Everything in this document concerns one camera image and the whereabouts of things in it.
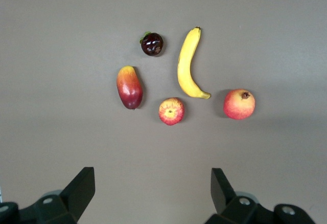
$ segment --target silver bolt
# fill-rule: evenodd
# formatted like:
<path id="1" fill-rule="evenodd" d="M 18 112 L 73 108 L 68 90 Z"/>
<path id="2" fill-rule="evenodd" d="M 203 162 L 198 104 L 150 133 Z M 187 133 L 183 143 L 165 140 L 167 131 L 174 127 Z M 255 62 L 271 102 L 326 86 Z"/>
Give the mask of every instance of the silver bolt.
<path id="1" fill-rule="evenodd" d="M 45 200 L 43 200 L 43 203 L 44 204 L 49 204 L 49 203 L 51 203 L 52 202 L 52 198 L 51 197 L 48 197 L 48 198 L 46 198 Z"/>
<path id="2" fill-rule="evenodd" d="M 240 203 L 243 204 L 243 205 L 250 205 L 251 202 L 247 198 L 241 197 L 240 198 Z"/>
<path id="3" fill-rule="evenodd" d="M 9 209 L 9 207 L 8 207 L 7 205 L 2 206 L 2 207 L 0 208 L 0 212 L 5 212 L 5 211 L 8 210 L 8 209 Z"/>
<path id="4" fill-rule="evenodd" d="M 285 214 L 295 215 L 295 211 L 289 206 L 283 206 L 282 210 L 284 211 Z"/>

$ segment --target banana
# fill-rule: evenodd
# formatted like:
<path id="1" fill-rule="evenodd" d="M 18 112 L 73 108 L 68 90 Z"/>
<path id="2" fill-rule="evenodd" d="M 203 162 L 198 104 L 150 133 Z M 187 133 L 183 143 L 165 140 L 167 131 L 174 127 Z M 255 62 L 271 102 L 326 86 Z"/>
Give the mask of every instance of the banana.
<path id="1" fill-rule="evenodd" d="M 191 62 L 200 40 L 201 29 L 195 27 L 187 34 L 179 53 L 177 65 L 177 77 L 181 89 L 189 96 L 195 98 L 209 99 L 211 94 L 202 91 L 193 81 L 191 75 Z"/>

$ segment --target gray table surface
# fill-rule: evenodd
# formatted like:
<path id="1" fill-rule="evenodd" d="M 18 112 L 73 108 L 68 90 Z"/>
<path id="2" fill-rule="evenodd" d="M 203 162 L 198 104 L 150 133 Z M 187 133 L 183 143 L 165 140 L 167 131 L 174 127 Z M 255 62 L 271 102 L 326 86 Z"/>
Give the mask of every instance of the gray table surface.
<path id="1" fill-rule="evenodd" d="M 202 28 L 188 97 L 177 82 L 187 32 Z M 161 34 L 160 57 L 139 46 Z M 26 207 L 93 166 L 79 223 L 204 223 L 211 168 L 272 210 L 294 204 L 327 222 L 327 0 L 0 0 L 0 186 Z M 116 75 L 136 67 L 144 100 L 123 107 Z M 222 112 L 246 88 L 252 117 Z M 161 101 L 185 118 L 166 126 Z"/>

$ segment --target red apple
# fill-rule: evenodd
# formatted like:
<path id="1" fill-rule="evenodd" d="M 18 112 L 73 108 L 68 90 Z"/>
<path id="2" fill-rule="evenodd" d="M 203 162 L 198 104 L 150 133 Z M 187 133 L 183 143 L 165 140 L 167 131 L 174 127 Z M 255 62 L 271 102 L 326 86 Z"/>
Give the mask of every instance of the red apple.
<path id="1" fill-rule="evenodd" d="M 124 66 L 117 75 L 117 89 L 127 109 L 136 109 L 143 98 L 143 89 L 132 66 Z"/>
<path id="2" fill-rule="evenodd" d="M 179 123 L 184 117 L 184 105 L 178 98 L 164 100 L 159 107 L 159 117 L 167 125 Z"/>
<path id="3" fill-rule="evenodd" d="M 255 99 L 248 90 L 239 88 L 230 91 L 224 101 L 224 112 L 232 119 L 240 120 L 252 115 Z"/>

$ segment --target red fruit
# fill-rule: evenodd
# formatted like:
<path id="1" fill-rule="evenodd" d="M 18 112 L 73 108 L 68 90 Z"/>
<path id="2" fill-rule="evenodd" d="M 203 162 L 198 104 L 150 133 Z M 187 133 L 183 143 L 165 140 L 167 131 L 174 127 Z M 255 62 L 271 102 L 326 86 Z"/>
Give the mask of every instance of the red fruit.
<path id="1" fill-rule="evenodd" d="M 159 117 L 167 125 L 179 123 L 184 117 L 184 105 L 178 98 L 164 100 L 159 107 Z"/>
<path id="2" fill-rule="evenodd" d="M 245 89 L 235 89 L 230 91 L 224 101 L 224 112 L 232 119 L 240 120 L 252 115 L 255 108 L 253 94 Z"/>
<path id="3" fill-rule="evenodd" d="M 120 99 L 127 109 L 136 109 L 143 98 L 143 89 L 132 66 L 120 69 L 117 75 L 117 89 Z"/>
<path id="4" fill-rule="evenodd" d="M 162 51 L 164 40 L 158 33 L 146 32 L 144 37 L 139 41 L 144 53 L 149 56 L 155 56 Z"/>

